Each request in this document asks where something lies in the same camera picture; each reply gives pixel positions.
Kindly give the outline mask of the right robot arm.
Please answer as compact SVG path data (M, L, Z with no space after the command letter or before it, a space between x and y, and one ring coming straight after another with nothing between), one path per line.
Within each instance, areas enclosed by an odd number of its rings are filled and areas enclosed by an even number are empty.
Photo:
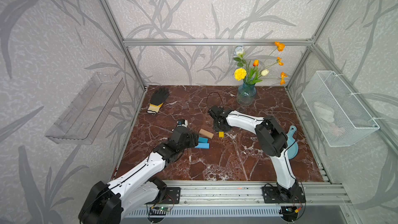
M240 128L257 136L263 152L270 157L277 176L276 186L267 183L262 187L265 203L306 202L304 191L291 169L288 136L274 117L254 117L236 110L225 110L221 106L211 107L208 113L214 120L215 131L228 132L232 128Z

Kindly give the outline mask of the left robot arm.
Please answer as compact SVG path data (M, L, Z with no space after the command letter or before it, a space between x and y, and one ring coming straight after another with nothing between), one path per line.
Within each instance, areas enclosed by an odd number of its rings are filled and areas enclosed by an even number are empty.
M137 166L90 190L78 215L81 224L118 224L146 203L161 202L167 185L155 175L199 144L199 135L179 124L170 138L157 145Z

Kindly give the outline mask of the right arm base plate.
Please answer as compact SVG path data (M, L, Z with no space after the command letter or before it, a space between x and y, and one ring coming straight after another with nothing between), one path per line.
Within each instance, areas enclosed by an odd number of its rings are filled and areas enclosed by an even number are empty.
M265 185L262 187L264 203L267 204L304 204L306 203L303 188L293 185L291 189L283 187Z

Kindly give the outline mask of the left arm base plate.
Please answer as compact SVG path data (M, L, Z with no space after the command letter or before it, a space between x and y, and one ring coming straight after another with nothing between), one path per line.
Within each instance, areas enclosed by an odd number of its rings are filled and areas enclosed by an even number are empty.
M148 202L148 204L158 205L158 204L179 204L181 196L180 187L167 187L159 191L157 197Z

